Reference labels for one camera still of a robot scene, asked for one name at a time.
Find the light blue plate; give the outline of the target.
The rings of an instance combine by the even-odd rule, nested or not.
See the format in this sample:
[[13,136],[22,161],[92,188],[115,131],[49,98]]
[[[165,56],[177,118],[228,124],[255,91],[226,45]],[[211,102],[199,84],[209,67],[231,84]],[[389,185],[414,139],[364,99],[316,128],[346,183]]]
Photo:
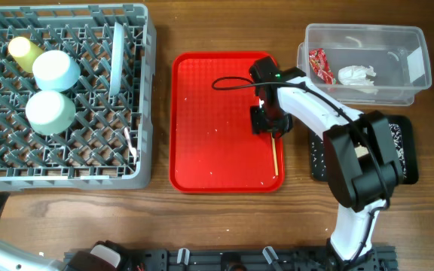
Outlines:
[[116,96],[121,88],[121,76],[124,61],[124,27],[116,23],[112,42],[112,63],[110,72],[109,95]]

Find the red snack wrapper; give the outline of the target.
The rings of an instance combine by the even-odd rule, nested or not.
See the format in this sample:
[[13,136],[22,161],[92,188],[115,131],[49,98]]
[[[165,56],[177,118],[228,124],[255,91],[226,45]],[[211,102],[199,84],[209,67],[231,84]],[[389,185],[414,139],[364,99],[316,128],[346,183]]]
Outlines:
[[309,63],[314,73],[322,79],[325,84],[336,84],[335,76],[330,69],[326,53],[322,48],[309,51]]

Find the rice and food scraps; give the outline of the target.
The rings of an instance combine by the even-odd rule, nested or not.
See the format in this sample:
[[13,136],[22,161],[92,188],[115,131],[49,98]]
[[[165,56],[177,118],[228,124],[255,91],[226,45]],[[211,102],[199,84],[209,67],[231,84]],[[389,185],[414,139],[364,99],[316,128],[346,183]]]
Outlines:
[[[390,123],[390,131],[396,147],[396,152],[400,160],[404,178],[407,177],[407,169],[405,168],[405,145],[403,142],[402,130],[398,124]],[[321,138],[311,130],[308,132],[310,146],[310,174],[316,181],[327,182],[326,163],[324,158],[324,144]]]

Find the light blue small bowl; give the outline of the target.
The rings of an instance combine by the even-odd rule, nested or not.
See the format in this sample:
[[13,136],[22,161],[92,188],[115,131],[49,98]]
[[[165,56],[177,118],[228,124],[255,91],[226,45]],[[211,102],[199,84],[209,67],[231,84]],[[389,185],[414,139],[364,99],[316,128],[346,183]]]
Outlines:
[[40,90],[62,92],[73,87],[81,76],[76,61],[61,50],[50,50],[36,58],[32,71]]

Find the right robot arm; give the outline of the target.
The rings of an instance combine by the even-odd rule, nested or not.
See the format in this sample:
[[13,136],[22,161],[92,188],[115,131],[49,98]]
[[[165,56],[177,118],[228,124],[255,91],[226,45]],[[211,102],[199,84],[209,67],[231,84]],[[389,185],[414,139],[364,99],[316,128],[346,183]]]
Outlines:
[[377,216],[390,207],[404,178],[388,119],[337,102],[302,70],[281,71],[269,56],[256,60],[249,73],[260,102],[251,108],[253,133],[278,139],[297,118],[322,140],[328,186],[339,203],[329,262],[355,267],[368,257]]

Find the white plastic fork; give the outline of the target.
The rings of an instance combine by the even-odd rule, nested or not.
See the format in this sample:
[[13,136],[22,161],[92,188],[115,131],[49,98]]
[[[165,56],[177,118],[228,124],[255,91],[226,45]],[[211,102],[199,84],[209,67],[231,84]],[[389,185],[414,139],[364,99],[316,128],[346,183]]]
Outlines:
[[134,158],[135,161],[137,161],[139,158],[139,153],[137,149],[133,146],[132,138],[130,136],[130,128],[128,126],[124,127],[124,137],[127,141],[127,146],[131,156]]

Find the green bowl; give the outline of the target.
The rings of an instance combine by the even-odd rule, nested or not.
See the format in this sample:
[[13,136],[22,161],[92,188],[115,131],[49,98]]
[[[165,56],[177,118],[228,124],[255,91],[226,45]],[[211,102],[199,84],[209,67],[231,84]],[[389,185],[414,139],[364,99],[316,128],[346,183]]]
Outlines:
[[50,136],[61,133],[72,125],[76,107],[62,93],[42,90],[29,99],[25,113],[34,132]]

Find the wooden chopstick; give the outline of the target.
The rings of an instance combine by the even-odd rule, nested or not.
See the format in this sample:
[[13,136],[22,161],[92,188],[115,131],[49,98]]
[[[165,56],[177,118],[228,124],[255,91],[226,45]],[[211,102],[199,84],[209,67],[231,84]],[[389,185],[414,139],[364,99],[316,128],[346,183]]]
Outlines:
[[273,154],[273,165],[274,165],[274,176],[279,175],[279,166],[277,162],[277,149],[276,149],[276,142],[274,137],[270,137],[271,140],[271,147],[272,147],[272,154]]

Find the white napkin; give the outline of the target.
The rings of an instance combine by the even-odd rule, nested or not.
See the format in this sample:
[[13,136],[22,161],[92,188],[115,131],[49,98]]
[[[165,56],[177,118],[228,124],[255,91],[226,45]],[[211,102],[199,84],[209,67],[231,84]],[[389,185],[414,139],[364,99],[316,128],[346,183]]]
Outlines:
[[374,88],[375,77],[376,72],[372,66],[351,65],[338,71],[338,80],[342,85],[354,86],[354,90],[374,95],[378,92]]

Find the yellow plastic cup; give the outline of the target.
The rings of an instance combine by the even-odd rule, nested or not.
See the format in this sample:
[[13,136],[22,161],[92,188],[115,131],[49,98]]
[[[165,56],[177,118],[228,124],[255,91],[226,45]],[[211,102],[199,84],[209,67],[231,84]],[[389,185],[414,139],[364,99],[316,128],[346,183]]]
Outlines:
[[32,73],[34,61],[43,54],[43,50],[28,38],[13,38],[8,45],[9,54],[25,72]]

